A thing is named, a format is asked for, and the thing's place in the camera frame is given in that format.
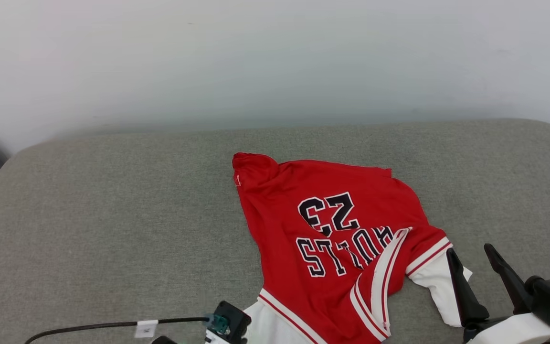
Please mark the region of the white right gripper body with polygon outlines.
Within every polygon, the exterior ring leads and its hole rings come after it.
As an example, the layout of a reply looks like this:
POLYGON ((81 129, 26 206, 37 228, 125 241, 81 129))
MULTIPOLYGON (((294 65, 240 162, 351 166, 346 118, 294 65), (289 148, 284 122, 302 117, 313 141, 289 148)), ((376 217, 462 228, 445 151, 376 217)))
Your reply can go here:
POLYGON ((464 335, 465 344, 550 343, 550 325, 532 313, 513 315, 489 328, 464 335))

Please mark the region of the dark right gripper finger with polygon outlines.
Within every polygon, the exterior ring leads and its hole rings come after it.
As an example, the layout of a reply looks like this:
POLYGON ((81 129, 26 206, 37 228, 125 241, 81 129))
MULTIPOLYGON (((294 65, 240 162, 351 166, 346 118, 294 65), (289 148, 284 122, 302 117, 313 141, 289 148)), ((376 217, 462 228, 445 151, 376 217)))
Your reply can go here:
POLYGON ((483 249, 492 270, 500 276, 513 304, 513 314, 521 315, 532 311, 533 296, 526 290, 524 281, 504 260, 492 244, 484 244, 483 249))
POLYGON ((489 318, 489 312, 476 299, 464 275, 465 267, 453 248, 447 249, 446 258, 461 325, 467 327, 471 323, 486 322, 489 318))

